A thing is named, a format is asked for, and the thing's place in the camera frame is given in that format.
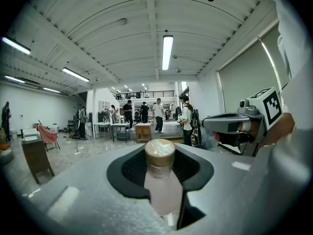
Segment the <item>black pants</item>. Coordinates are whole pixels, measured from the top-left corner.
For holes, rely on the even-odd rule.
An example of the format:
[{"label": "black pants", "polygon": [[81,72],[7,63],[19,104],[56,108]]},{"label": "black pants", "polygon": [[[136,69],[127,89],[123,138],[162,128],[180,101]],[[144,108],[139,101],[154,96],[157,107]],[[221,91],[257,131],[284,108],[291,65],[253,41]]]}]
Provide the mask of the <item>black pants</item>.
[{"label": "black pants", "polygon": [[133,115],[125,115],[125,121],[129,121],[129,128],[131,129],[133,127]]},{"label": "black pants", "polygon": [[5,124],[4,132],[5,132],[5,139],[6,139],[6,141],[11,141],[11,139],[10,139],[10,123],[9,123],[9,121],[7,121],[6,124]]},{"label": "black pants", "polygon": [[191,146],[191,134],[193,132],[193,129],[190,130],[190,131],[186,131],[186,130],[182,130],[183,131],[183,134],[184,134],[184,144],[185,145],[188,145],[188,146]]},{"label": "black pants", "polygon": [[147,123],[148,122],[148,115],[142,114],[142,122]]},{"label": "black pants", "polygon": [[85,138],[85,123],[79,124],[79,135],[82,139]]},{"label": "black pants", "polygon": [[156,131],[162,131],[163,127],[163,118],[161,117],[156,117]]}]

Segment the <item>railing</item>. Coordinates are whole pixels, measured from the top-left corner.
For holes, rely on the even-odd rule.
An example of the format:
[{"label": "railing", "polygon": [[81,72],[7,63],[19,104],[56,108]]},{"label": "railing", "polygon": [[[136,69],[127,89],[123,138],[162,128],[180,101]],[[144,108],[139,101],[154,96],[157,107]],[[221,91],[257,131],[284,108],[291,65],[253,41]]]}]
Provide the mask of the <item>railing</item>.
[{"label": "railing", "polygon": [[158,92],[131,92],[131,93],[114,93],[117,100],[125,100],[131,98],[150,98],[150,97],[174,97],[174,91],[158,91]]}]

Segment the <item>gold bottle cap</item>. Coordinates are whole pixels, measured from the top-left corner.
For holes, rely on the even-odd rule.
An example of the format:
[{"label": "gold bottle cap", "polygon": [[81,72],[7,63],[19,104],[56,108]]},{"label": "gold bottle cap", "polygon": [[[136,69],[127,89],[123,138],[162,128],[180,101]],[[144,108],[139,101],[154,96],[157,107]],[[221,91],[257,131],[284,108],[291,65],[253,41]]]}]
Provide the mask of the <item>gold bottle cap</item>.
[{"label": "gold bottle cap", "polygon": [[175,159],[175,146],[165,139],[149,141],[145,147],[146,161],[156,167],[173,165]]}]

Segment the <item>fluorescent ceiling light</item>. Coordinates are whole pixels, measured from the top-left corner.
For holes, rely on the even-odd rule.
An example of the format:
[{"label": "fluorescent ceiling light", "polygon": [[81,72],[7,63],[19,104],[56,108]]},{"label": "fluorescent ceiling light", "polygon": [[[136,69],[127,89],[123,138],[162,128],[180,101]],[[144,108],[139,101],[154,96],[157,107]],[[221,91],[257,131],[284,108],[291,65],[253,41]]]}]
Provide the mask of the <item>fluorescent ceiling light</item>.
[{"label": "fluorescent ceiling light", "polygon": [[49,88],[44,88],[44,90],[46,90],[46,91],[50,91],[50,92],[61,93],[60,91],[55,91],[55,90],[53,90],[53,89],[49,89]]},{"label": "fluorescent ceiling light", "polygon": [[11,77],[11,76],[4,76],[4,77],[6,77],[6,78],[8,78],[8,79],[11,79],[11,80],[13,80],[13,81],[16,81],[16,82],[19,82],[19,83],[25,83],[24,81],[22,81],[22,80],[19,80],[19,79],[16,79],[16,78],[13,78],[13,77]]},{"label": "fluorescent ceiling light", "polygon": [[66,72],[67,74],[70,74],[70,75],[72,75],[72,76],[74,76],[74,77],[77,77],[77,78],[79,78],[79,79],[81,79],[81,80],[83,80],[83,81],[85,81],[85,82],[89,82],[89,79],[88,79],[88,78],[85,78],[85,77],[81,76],[80,74],[77,74],[76,72],[74,72],[74,71],[72,71],[72,70],[69,70],[69,69],[66,68],[66,67],[63,68],[63,71]]},{"label": "fluorescent ceiling light", "polygon": [[16,42],[14,39],[9,38],[9,37],[2,37],[2,41],[4,41],[6,44],[12,46],[15,49],[18,49],[25,54],[29,55],[30,54],[30,49],[27,48],[26,46],[20,44],[19,42]]},{"label": "fluorescent ceiling light", "polygon": [[162,70],[168,70],[168,65],[170,63],[171,51],[173,45],[174,37],[171,35],[166,35],[163,37],[163,63]]}]

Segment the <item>pink chair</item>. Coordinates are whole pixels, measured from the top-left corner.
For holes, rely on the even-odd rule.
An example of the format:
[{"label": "pink chair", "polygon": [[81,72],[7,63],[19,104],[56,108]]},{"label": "pink chair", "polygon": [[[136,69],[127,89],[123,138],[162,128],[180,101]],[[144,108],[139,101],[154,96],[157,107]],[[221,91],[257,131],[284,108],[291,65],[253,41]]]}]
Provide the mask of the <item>pink chair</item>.
[{"label": "pink chair", "polygon": [[40,132],[41,138],[44,141],[45,148],[47,149],[47,151],[48,151],[47,143],[55,144],[55,147],[57,147],[58,145],[60,149],[60,146],[57,141],[58,134],[56,134],[54,131],[46,130],[42,124],[38,125],[38,131]]}]

